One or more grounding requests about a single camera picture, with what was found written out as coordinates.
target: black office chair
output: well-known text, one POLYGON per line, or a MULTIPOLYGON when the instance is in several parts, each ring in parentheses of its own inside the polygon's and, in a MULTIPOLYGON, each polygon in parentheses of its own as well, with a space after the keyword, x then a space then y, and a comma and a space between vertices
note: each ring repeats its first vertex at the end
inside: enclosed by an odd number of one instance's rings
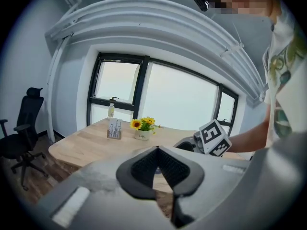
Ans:
POLYGON ((35 130, 35 121, 44 101, 44 98, 40 97, 41 90, 42 89, 36 88, 29 88, 27 90, 27 95, 21 102, 17 127, 14 128, 14 131, 18 134, 8 136, 4 127, 4 123, 8 120, 0 120, 0 125, 4 134, 4 138, 0 139, 0 156, 7 159, 16 159, 18 161, 17 164, 11 167, 11 170, 15 174, 16 169, 22 167, 21 186, 25 191, 28 190, 28 188, 24 186, 24 174, 27 167, 32 167, 43 173, 45 177, 48 177, 46 172, 31 163, 31 161, 37 157, 42 156, 42 158, 46 158, 46 156, 41 152, 38 154, 31 154, 29 152, 33 150, 38 140, 35 130))

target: ceiling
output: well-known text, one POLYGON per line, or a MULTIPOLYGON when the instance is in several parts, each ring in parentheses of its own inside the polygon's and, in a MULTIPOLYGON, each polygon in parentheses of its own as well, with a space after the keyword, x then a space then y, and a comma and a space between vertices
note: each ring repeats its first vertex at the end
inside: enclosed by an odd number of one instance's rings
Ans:
MULTIPOLYGON (((102 0, 82 0, 82 7, 102 0)), ((193 0, 170 0, 188 6, 199 12, 200 9, 193 0)), ((202 12, 225 30, 227 30, 238 42, 244 44, 244 50, 249 55, 258 72, 265 82, 262 55, 271 41, 271 21, 267 18, 253 17, 239 14, 220 14, 216 9, 202 12)))

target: black window frame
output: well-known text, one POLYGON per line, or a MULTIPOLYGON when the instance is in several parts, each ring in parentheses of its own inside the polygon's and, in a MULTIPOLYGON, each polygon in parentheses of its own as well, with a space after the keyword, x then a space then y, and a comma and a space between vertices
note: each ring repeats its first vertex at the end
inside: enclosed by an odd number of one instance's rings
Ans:
POLYGON ((238 103, 238 98, 239 96, 234 93, 232 90, 229 88, 225 87, 221 83, 218 83, 217 81, 200 74, 199 72, 193 71, 191 69, 155 59, 155 58, 150 58, 149 56, 137 56, 137 55, 129 55, 129 54, 115 54, 115 53, 99 53, 94 65, 93 73, 91 76, 91 81, 90 81, 90 86, 89 86, 89 92, 88 92, 88 98, 87 98, 87 113, 86 113, 86 124, 89 126, 91 124, 91 104, 97 104, 97 105, 103 105, 103 106, 110 106, 111 103, 114 104, 115 108, 123 109, 123 110, 129 110, 133 111, 133 119, 138 117, 139 114, 139 109, 140 109, 140 103, 141 103, 141 97, 142 97, 142 90, 144 86, 144 81, 145 81, 145 76, 148 68, 149 62, 156 63, 165 67, 170 67, 174 68, 180 71, 183 71, 185 73, 191 74, 193 76, 196 76, 198 78, 201 78, 209 83, 214 84, 215 86, 218 87, 218 93, 217 93, 217 98, 216 98, 216 103, 215 103, 215 109, 213 112, 213 119, 217 120, 220 106, 221 106, 221 99, 222 99, 222 93, 225 93, 231 97, 234 98, 235 103, 234 103, 234 109, 232 112, 232 118, 230 122, 226 121, 218 121, 221 125, 223 126, 228 126, 229 131, 228 131, 228 136, 231 133, 235 117, 236 117, 236 109, 237 109, 237 103, 238 103), (135 92, 133 96, 133 101, 132 103, 124 103, 124 102, 119 102, 119 101, 112 101, 112 100, 105 100, 101 98, 97 98, 94 93, 98 81, 98 75, 101 67, 101 63, 103 62, 123 62, 123 63, 134 63, 134 64, 139 64, 140 65, 140 70, 138 74, 138 78, 135 84, 135 92))

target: plastic bottle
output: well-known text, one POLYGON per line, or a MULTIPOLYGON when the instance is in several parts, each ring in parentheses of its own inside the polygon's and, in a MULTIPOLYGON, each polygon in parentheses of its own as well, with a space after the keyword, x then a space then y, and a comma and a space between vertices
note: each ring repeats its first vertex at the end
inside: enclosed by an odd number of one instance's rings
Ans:
POLYGON ((109 112, 108 112, 107 117, 113 117, 113 116, 114 116, 114 104, 111 103, 109 106, 109 112))

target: white flower pot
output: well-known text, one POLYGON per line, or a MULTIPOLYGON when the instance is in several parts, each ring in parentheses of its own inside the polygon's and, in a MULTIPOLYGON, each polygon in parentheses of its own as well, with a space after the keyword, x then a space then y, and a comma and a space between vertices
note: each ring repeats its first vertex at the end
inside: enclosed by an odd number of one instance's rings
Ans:
POLYGON ((134 134, 134 138, 138 140, 149 140, 151 131, 143 131, 143 130, 136 130, 134 134))

